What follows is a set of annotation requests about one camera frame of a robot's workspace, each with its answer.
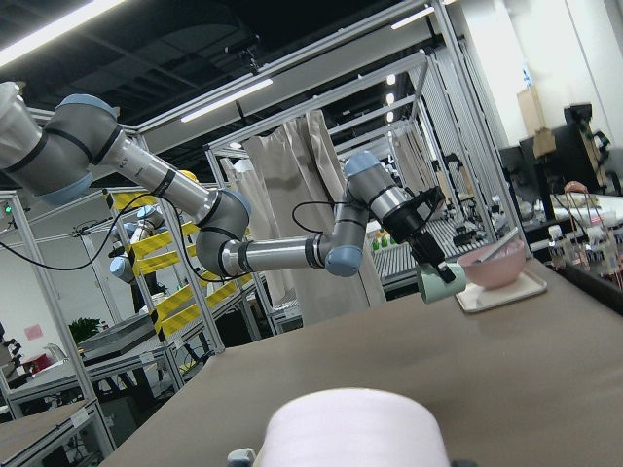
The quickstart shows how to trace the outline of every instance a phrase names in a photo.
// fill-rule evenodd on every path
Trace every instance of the blue joint cap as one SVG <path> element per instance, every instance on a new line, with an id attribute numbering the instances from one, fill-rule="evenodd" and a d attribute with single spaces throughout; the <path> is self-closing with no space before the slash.
<path id="1" fill-rule="evenodd" d="M 363 172 L 379 164 L 380 162 L 374 154 L 370 151 L 363 151 L 348 159 L 347 163 L 344 165 L 344 174 L 347 178 L 350 178 L 359 172 Z"/>
<path id="2" fill-rule="evenodd" d="M 112 259 L 110 262 L 110 273 L 115 277 L 122 277 L 124 275 L 124 271 L 126 270 L 126 258 L 122 258 L 117 256 Z"/>
<path id="3" fill-rule="evenodd" d="M 72 183 L 71 185 L 67 185 L 66 187 L 61 188 L 60 190 L 56 190 L 55 192 L 45 193 L 44 195 L 40 195 L 36 197 L 37 199 L 41 199 L 47 204 L 51 204 L 52 206 L 62 206 L 74 199 L 78 199 L 81 197 L 87 188 L 91 185 L 93 181 L 93 176 L 90 172 L 82 177 L 80 180 Z"/>
<path id="4" fill-rule="evenodd" d="M 67 105 L 67 104 L 84 104 L 84 105 L 90 105 L 92 107 L 97 107 L 99 109 L 102 109 L 102 110 L 108 112 L 110 115 L 113 116 L 113 118 L 115 120 L 117 120 L 117 112 L 115 112 L 115 109 L 113 109 L 106 102 L 101 100 L 99 97 L 95 97 L 94 95 L 90 95 L 90 94 L 71 94 L 71 95 L 68 95 L 67 97 L 65 97 L 62 100 L 62 102 L 60 102 L 56 106 L 56 110 L 58 109 L 58 107 L 63 106 L 63 105 Z"/>
<path id="5" fill-rule="evenodd" d="M 362 259 L 361 248 L 353 245 L 337 246 L 327 255 L 324 267 L 333 275 L 351 277 L 357 274 Z"/>
<path id="6" fill-rule="evenodd" d="M 234 190 L 230 190 L 229 188 L 222 188 L 221 192 L 228 193 L 232 195 L 234 198 L 237 198 L 238 201 L 240 201 L 242 205 L 244 206 L 244 209 L 246 209 L 246 213 L 249 215 L 249 217 L 251 217 L 251 204 L 243 195 L 241 195 L 239 192 L 236 192 Z"/>
<path id="7" fill-rule="evenodd" d="M 136 219 L 145 219 L 150 214 L 153 214 L 155 210 L 156 208 L 154 206 L 143 206 L 138 209 L 138 212 L 136 213 Z"/>

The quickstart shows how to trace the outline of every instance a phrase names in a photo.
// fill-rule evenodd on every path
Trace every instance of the ceiling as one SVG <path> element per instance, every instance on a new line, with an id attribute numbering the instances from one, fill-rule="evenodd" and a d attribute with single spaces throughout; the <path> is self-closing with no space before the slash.
<path id="1" fill-rule="evenodd" d="M 85 0 L 3 0 L 0 47 L 12 44 L 84 3 Z M 259 42 L 250 49 L 254 59 L 259 65 L 270 63 L 396 3 L 394 0 L 128 0 L 78 30 L 0 68 L 0 82 L 23 82 L 27 105 L 44 110 L 54 110 L 71 93 L 97 95 L 119 108 L 121 123 L 133 126 L 249 73 L 248 57 L 227 54 L 226 47 L 257 35 Z M 434 46 L 439 39 L 431 35 Z M 389 57 L 387 61 L 398 57 Z M 313 93 L 338 84 L 329 83 Z M 409 91 L 409 80 L 399 77 L 397 86 L 404 94 Z M 336 125 L 368 109 L 379 108 L 385 93 L 383 86 L 378 85 L 331 104 L 323 109 L 327 124 Z M 281 103 L 279 108 L 245 116 L 160 156 L 180 168 L 193 170 L 201 181 L 211 181 L 202 152 L 204 142 L 311 97 L 312 94 L 303 93 Z M 378 127 L 383 123 L 383 119 L 378 119 L 368 125 Z M 365 131 L 365 128 L 353 131 Z M 343 137 L 352 137 L 352 132 Z M 115 174 L 96 184 L 121 186 L 126 181 Z M 0 178 L 0 190 L 16 187 L 6 177 Z"/>

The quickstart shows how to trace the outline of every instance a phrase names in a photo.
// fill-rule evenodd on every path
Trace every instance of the wall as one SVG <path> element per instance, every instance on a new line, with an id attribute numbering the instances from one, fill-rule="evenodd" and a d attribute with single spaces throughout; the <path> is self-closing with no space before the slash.
<path id="1" fill-rule="evenodd" d="M 22 248 L 18 251 L 25 254 Z M 17 339 L 23 347 L 20 353 L 26 358 L 44 353 L 44 345 L 50 342 L 63 348 L 32 266 L 6 250 L 0 251 L 0 265 L 0 321 L 6 330 L 5 338 Z M 43 337 L 29 341 L 24 329 L 35 324 L 41 326 Z"/>
<path id="2" fill-rule="evenodd" d="M 562 125 L 563 109 L 570 104 L 591 102 L 593 130 L 623 144 L 623 90 L 618 85 L 623 56 L 617 42 L 623 21 L 612 16 L 613 1 L 458 2 L 463 18 L 455 23 L 478 61 L 509 144 L 528 136 L 516 104 L 523 61 L 548 126 Z"/>
<path id="3" fill-rule="evenodd" d="M 526 128 L 517 102 L 517 92 L 525 87 L 524 58 L 502 0 L 458 3 L 462 15 L 454 15 L 464 34 L 467 48 L 481 77 L 488 98 L 497 109 L 493 116 L 500 123 L 500 146 L 517 144 L 526 137 Z"/>

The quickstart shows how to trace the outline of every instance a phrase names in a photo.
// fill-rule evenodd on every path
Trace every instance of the workbench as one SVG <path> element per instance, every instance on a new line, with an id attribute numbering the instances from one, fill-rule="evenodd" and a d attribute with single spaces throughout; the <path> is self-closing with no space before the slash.
<path id="1" fill-rule="evenodd" d="M 95 401 L 81 401 L 1 423 L 0 465 L 31 466 L 96 419 L 103 423 Z"/>
<path id="2" fill-rule="evenodd" d="M 89 380 L 97 382 L 107 377 L 141 369 L 152 365 L 154 362 L 165 364 L 166 370 L 171 373 L 173 388 L 179 390 L 183 381 L 179 375 L 175 359 L 170 348 L 161 344 L 156 336 L 140 343 L 119 357 L 87 366 L 86 370 Z M 11 394 L 8 395 L 8 402 L 12 404 L 14 410 L 19 412 L 20 404 L 77 387 L 78 380 L 72 366 L 67 362 L 41 372 L 25 385 L 11 391 Z"/>
<path id="3" fill-rule="evenodd" d="M 223 466 L 287 401 L 349 386 L 425 405 L 450 458 L 479 467 L 621 465 L 623 318 L 528 268 L 548 291 L 484 313 L 412 295 L 228 348 L 102 465 Z"/>

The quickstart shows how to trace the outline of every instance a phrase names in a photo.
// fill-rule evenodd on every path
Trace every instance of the beige curtain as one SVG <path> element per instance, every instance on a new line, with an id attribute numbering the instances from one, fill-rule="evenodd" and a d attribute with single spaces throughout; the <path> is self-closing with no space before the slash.
<path id="1" fill-rule="evenodd" d="M 306 235 L 292 221 L 292 210 L 303 201 L 339 200 L 346 181 L 320 111 L 287 122 L 271 135 L 254 136 L 245 144 L 257 178 L 273 212 L 273 237 Z M 326 205 L 304 206 L 299 220 L 307 227 L 331 232 L 333 212 Z M 323 269 L 291 271 L 306 325 L 385 302 L 385 294 L 369 251 L 354 277 L 343 278 Z"/>
<path id="2" fill-rule="evenodd" d="M 415 193 L 437 185 L 431 172 L 431 160 L 420 136 L 412 126 L 393 131 L 393 149 L 405 184 Z"/>
<path id="3" fill-rule="evenodd" d="M 222 160 L 225 173 L 232 188 L 244 195 L 251 204 L 249 230 L 254 239 L 276 238 L 277 228 L 271 205 L 266 202 L 268 193 L 264 183 L 257 177 L 250 160 L 232 163 Z M 265 272 L 266 283 L 273 304 L 277 304 L 288 292 L 294 289 L 294 280 L 289 270 L 268 270 Z"/>

